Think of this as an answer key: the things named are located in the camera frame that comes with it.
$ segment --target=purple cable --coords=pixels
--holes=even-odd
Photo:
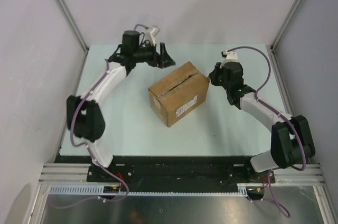
[[[149,27],[148,27],[148,26],[146,26],[146,25],[143,25],[143,24],[137,23],[137,24],[134,26],[134,31],[137,29],[137,27],[143,27],[143,28],[145,28],[146,30],[149,28]]]
[[[79,105],[77,106],[77,108],[75,109],[75,112],[74,112],[74,115],[73,115],[73,119],[72,119],[72,123],[70,125],[70,142],[71,144],[74,146],[74,147],[79,147],[79,146],[83,146],[85,145],[88,149],[88,152],[89,152],[89,155],[91,156],[91,158],[93,160],[96,160],[94,154],[93,154],[93,151],[91,150],[90,146],[86,143],[86,142],[82,142],[82,143],[75,143],[75,140],[74,140],[74,128],[75,128],[75,122],[76,122],[76,119],[79,115],[79,112],[81,110],[81,107],[82,105],[85,103],[85,101],[87,100],[87,98],[90,96],[90,94],[92,93],[92,91],[94,91],[98,85],[100,85],[100,83],[105,79],[105,77],[108,75],[108,71],[109,70],[109,62],[108,60],[106,60],[106,71],[105,73],[102,75],[102,77],[94,84],[94,86],[92,86],[92,88],[88,91],[88,93],[83,97],[83,99],[80,101]],[[125,188],[126,188],[126,194],[121,197],[121,198],[113,198],[113,199],[105,199],[103,198],[103,201],[104,202],[118,202],[118,201],[121,201],[123,200],[125,197],[128,196],[129,194],[129,187],[127,185],[127,183],[125,181],[123,181],[121,178],[119,178],[118,176],[112,174],[109,170],[107,170],[101,163],[97,162],[96,161],[96,164],[103,170],[105,171],[107,174],[109,174],[110,176],[112,176],[113,178],[115,178],[116,180],[118,180],[120,183],[122,183]],[[67,208],[71,208],[71,207],[75,207],[87,200],[91,200],[91,199],[97,199],[99,196],[94,196],[94,197],[88,197],[88,198],[85,198],[85,199],[82,199],[74,204],[71,204],[69,206],[62,206],[62,207],[59,207],[59,206],[55,206],[52,201],[50,200],[50,204],[51,206],[53,206],[54,208],[56,209],[67,209]]]
[[[291,217],[291,214],[290,212],[285,208],[285,206],[283,206],[281,203],[278,202],[278,200],[276,199],[275,197],[275,194],[272,190],[272,187],[271,187],[271,181],[270,181],[270,173],[272,172],[272,170],[269,171],[269,174],[268,174],[268,184],[269,184],[269,189],[270,189],[270,192],[271,192],[271,195],[273,196],[273,199],[257,199],[257,200],[252,200],[249,196],[248,196],[248,199],[250,200],[250,202],[270,202],[270,203],[273,203],[276,205],[276,207],[278,208],[278,210],[286,217],[286,218],[290,218]]]
[[[305,167],[306,167],[306,157],[305,157],[305,153],[304,153],[304,148],[302,146],[302,141],[296,131],[296,128],[293,126],[293,124],[291,124],[291,122],[283,115],[281,114],[277,109],[275,109],[274,107],[272,107],[270,104],[266,103],[265,101],[261,100],[258,98],[258,92],[268,83],[269,79],[270,79],[270,76],[271,76],[271,64],[270,64],[270,61],[268,59],[268,57],[261,51],[261,50],[258,50],[254,47],[250,47],[250,46],[239,46],[239,47],[236,47],[236,48],[232,48],[230,50],[228,50],[228,52],[230,51],[234,51],[234,50],[239,50],[239,49],[250,49],[250,50],[254,50],[254,51],[257,51],[259,52],[260,54],[263,55],[263,57],[265,58],[266,62],[268,63],[268,76],[266,78],[266,80],[263,82],[263,84],[257,89],[257,91],[255,92],[255,99],[261,103],[262,105],[264,105],[266,108],[268,108],[269,110],[271,110],[273,113],[275,113],[277,116],[279,116],[280,118],[282,118],[287,124],[288,126],[291,128],[291,130],[293,131],[295,137],[296,137],[296,140],[297,140],[297,143],[298,143],[298,146],[299,146],[299,149],[301,150],[301,154],[302,154],[302,168],[299,169],[297,167],[294,167],[292,166],[292,168],[296,169],[296,170],[299,170],[299,171],[303,171],[305,170]],[[263,201],[267,201],[267,202],[272,202],[274,203],[278,209],[280,210],[280,212],[286,217],[286,218],[290,218],[290,213],[289,211],[282,205],[280,204],[275,195],[274,195],[274,192],[271,188],[271,182],[270,182],[270,173],[272,171],[269,172],[268,174],[268,183],[269,183],[269,188],[270,188],[270,192],[271,192],[271,195],[273,196],[273,200],[272,199],[263,199]]]
[[[232,48],[232,49],[228,50],[228,52],[234,51],[234,50],[240,50],[240,49],[249,49],[249,50],[254,50],[254,51],[259,52],[260,54],[263,55],[263,57],[265,58],[266,62],[268,63],[268,68],[269,68],[268,76],[266,77],[266,80],[263,82],[263,84],[255,92],[255,99],[257,100],[257,98],[258,98],[258,92],[266,85],[266,83],[268,83],[268,81],[270,79],[270,76],[271,76],[271,64],[270,64],[270,61],[269,61],[268,57],[264,54],[264,52],[262,52],[261,50],[258,50],[257,48],[251,47],[251,46],[239,46],[239,47]]]

